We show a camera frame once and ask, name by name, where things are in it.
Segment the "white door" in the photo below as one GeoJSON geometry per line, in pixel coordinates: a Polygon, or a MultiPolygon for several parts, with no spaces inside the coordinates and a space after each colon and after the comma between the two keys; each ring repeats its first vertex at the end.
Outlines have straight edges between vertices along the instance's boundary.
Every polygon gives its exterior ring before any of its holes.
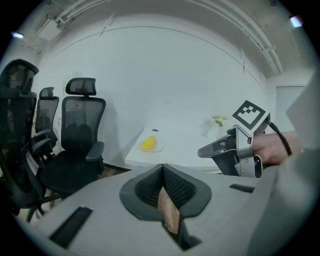
{"type": "Polygon", "coordinates": [[[274,124],[281,132],[294,131],[294,127],[287,117],[286,111],[305,89],[304,86],[277,87],[274,124]]]}

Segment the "floor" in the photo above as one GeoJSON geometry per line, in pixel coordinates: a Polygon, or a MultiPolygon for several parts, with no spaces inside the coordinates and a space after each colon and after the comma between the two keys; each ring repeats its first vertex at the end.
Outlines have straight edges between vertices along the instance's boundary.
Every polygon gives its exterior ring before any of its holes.
{"type": "MultiPolygon", "coordinates": [[[[123,171],[121,170],[105,167],[104,171],[102,172],[101,178],[107,179],[110,176],[115,176],[122,173],[123,171]]],[[[53,196],[53,195],[54,193],[47,189],[45,196],[53,196]]],[[[61,199],[48,202],[42,205],[42,209],[45,212],[48,212],[54,207],[58,206],[60,203],[61,203],[61,199]]],[[[177,234],[178,228],[179,228],[179,211],[177,210],[175,205],[172,203],[170,197],[168,196],[164,188],[162,188],[162,190],[160,191],[157,208],[159,211],[163,212],[164,214],[164,226],[171,233],[177,234]]],[[[18,218],[21,220],[26,220],[27,214],[28,214],[28,209],[21,209],[18,215],[18,218]]],[[[40,215],[34,214],[30,223],[34,225],[38,221],[37,217],[40,218],[40,215]]]]}

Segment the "plate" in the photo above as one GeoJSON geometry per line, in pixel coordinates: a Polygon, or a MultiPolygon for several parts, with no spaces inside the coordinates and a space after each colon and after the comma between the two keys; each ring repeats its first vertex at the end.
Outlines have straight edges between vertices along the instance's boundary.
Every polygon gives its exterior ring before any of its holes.
{"type": "Polygon", "coordinates": [[[155,145],[153,146],[152,149],[150,150],[146,150],[142,148],[142,142],[135,144],[135,147],[139,150],[145,151],[145,152],[159,152],[161,150],[163,150],[164,145],[161,145],[158,143],[158,141],[155,142],[155,145]]]}

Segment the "ceiling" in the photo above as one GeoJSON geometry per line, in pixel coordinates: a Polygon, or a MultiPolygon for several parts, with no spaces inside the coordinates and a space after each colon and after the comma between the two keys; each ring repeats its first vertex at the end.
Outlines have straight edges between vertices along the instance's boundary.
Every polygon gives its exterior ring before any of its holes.
{"type": "MultiPolygon", "coordinates": [[[[13,43],[26,48],[29,51],[42,52],[48,43],[45,39],[39,37],[35,29],[45,18],[46,14],[52,15],[55,19],[59,17],[67,7],[74,3],[81,3],[78,7],[87,3],[96,3],[99,0],[47,0],[44,1],[34,12],[25,20],[18,32],[23,33],[24,40],[14,39],[13,43]]],[[[100,0],[104,5],[109,5],[115,10],[121,10],[123,13],[156,13],[165,14],[198,23],[214,32],[220,34],[232,44],[243,49],[249,59],[258,69],[263,71],[266,77],[274,76],[292,68],[314,65],[318,57],[304,33],[302,27],[293,28],[290,23],[290,13],[282,7],[277,0],[100,0]],[[246,34],[246,30],[241,30],[237,24],[230,22],[226,17],[217,15],[207,6],[219,5],[227,9],[228,5],[238,8],[229,8],[230,15],[238,16],[238,20],[245,25],[247,30],[253,31],[253,37],[257,37],[260,44],[266,40],[268,45],[260,45],[246,34]],[[256,28],[249,23],[253,21],[256,28]],[[274,62],[273,68],[261,49],[275,47],[273,56],[268,52],[269,59],[274,62]]],[[[88,10],[75,16],[67,23],[61,23],[61,29],[67,27],[74,19],[77,19],[88,10]]]]}

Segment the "cable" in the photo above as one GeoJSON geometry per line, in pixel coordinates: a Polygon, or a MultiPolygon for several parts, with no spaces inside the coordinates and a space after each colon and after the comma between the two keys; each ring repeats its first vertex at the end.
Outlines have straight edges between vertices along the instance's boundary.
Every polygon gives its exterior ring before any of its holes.
{"type": "Polygon", "coordinates": [[[289,146],[289,143],[288,143],[287,139],[285,138],[285,136],[281,133],[279,128],[273,122],[270,122],[268,119],[266,119],[265,121],[271,127],[271,129],[274,130],[276,132],[276,134],[278,134],[278,136],[282,140],[282,143],[285,147],[286,152],[288,153],[288,156],[292,155],[292,151],[289,146]]]}

